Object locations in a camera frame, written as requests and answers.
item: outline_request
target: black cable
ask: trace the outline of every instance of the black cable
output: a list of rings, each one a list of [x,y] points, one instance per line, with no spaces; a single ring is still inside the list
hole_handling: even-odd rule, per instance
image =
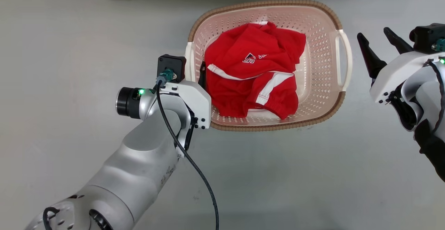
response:
[[[192,164],[192,166],[196,169],[196,172],[198,172],[199,176],[201,176],[202,181],[204,181],[205,186],[207,187],[207,189],[208,189],[208,191],[210,193],[210,197],[212,198],[212,202],[213,202],[213,208],[215,208],[215,218],[216,218],[215,229],[218,230],[219,229],[219,213],[218,213],[218,206],[216,205],[215,195],[213,194],[212,188],[210,187],[210,184],[207,181],[207,179],[205,178],[204,174],[199,169],[199,167],[197,167],[196,163],[194,163],[194,161],[192,160],[190,155],[185,151],[185,149],[181,145],[181,142],[179,142],[178,138],[176,137],[175,133],[173,132],[173,129],[171,128],[170,123],[168,122],[167,116],[165,115],[164,108],[162,107],[161,95],[159,93],[159,89],[160,89],[161,84],[162,84],[162,81],[159,81],[157,83],[157,89],[156,89],[156,98],[157,98],[157,103],[159,105],[159,110],[161,111],[162,117],[164,118],[164,121],[165,121],[165,125],[167,126],[167,129],[170,132],[170,135],[173,137],[173,140],[175,141],[176,145],[184,153],[185,157],[189,160],[190,164]]]
[[[439,112],[439,119],[436,122],[436,125],[434,126],[434,129],[431,131],[431,134],[434,134],[437,129],[440,126],[440,123],[442,122],[442,119],[444,117],[445,113],[445,88],[444,88],[444,81],[442,79],[442,76],[440,75],[440,71],[437,68],[437,66],[432,62],[426,62],[425,65],[429,65],[434,73],[436,73],[436,78],[439,81],[439,91],[440,91],[440,112]]]
[[[51,226],[49,225],[49,219],[51,219],[52,217],[48,217],[48,213],[52,212],[54,213],[54,215],[52,217],[54,217],[58,212],[60,212],[59,209],[54,208],[54,207],[47,207],[45,208],[45,210],[43,210],[43,226],[45,227],[45,230],[52,230]]]

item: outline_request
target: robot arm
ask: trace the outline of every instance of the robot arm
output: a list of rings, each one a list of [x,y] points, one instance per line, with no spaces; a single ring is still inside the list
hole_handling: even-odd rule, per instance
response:
[[[445,24],[415,28],[411,47],[391,29],[384,33],[400,55],[391,63],[380,60],[363,34],[359,45],[372,78],[370,94],[374,102],[391,104],[400,123],[420,145],[445,181]]]
[[[79,192],[46,208],[26,230],[134,227],[185,155],[167,130],[165,119],[185,150],[195,128],[210,127],[210,96],[199,84],[183,80],[184,64],[183,57],[163,55],[158,61],[160,85],[119,91],[118,114],[143,122],[125,136],[120,148]]]

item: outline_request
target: logo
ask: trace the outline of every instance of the logo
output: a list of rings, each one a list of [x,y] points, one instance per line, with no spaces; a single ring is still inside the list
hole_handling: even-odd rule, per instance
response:
[[[258,55],[258,59],[262,59],[266,56],[267,56],[267,54],[260,54],[260,55]],[[256,61],[256,57],[252,53],[249,53],[246,56],[246,59],[243,60],[244,63],[249,63],[249,64],[253,64],[253,63],[255,63],[255,61]]]

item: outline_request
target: laundry basket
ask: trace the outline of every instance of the laundry basket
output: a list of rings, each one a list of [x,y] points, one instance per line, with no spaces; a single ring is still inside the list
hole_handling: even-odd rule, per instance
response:
[[[243,3],[211,10],[194,24],[186,48],[186,80],[199,80],[205,50],[227,30],[246,23],[270,21],[278,28],[304,33],[305,51],[294,72],[299,106],[286,119],[268,111],[249,112],[246,118],[221,116],[212,107],[211,126],[219,130],[265,131],[304,127],[329,119],[345,98],[351,79],[351,46],[337,15],[326,5],[312,0],[273,0]],[[346,74],[340,74],[340,42],[346,51]]]

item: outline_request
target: woven basket rim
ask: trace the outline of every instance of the woven basket rim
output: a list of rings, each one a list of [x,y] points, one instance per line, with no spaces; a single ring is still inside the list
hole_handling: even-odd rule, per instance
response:
[[[243,9],[250,9],[250,8],[257,8],[257,7],[266,7],[266,6],[305,6],[305,7],[313,7],[317,8],[321,11],[324,11],[329,18],[331,18],[332,22],[335,25],[335,28],[337,30],[343,29],[342,24],[334,11],[330,9],[325,4],[314,1],[314,0],[269,0],[269,1],[257,1],[257,2],[247,2],[247,3],[241,3],[237,5],[231,5],[226,6],[222,8],[216,8],[213,10],[210,10],[203,14],[201,17],[199,17],[198,20],[196,20],[195,24],[193,25],[188,41],[193,42],[194,37],[196,35],[197,29],[199,26],[209,17],[221,14],[221,13],[227,13],[229,11],[236,11],[236,10],[243,10]],[[340,108],[340,106],[343,104],[343,100],[345,99],[346,92],[339,92],[337,100],[334,104],[334,106],[324,115],[314,118],[314,119],[307,119],[304,121],[299,122],[290,122],[286,124],[277,124],[277,125],[267,125],[267,126],[228,126],[228,125],[222,125],[218,124],[216,122],[211,122],[210,126],[218,129],[218,130],[224,130],[224,131],[235,131],[235,132],[263,132],[263,131],[271,131],[271,130],[282,130],[282,129],[291,129],[296,127],[305,127],[310,126],[314,124],[318,124],[320,122],[323,122],[330,117],[332,117]]]

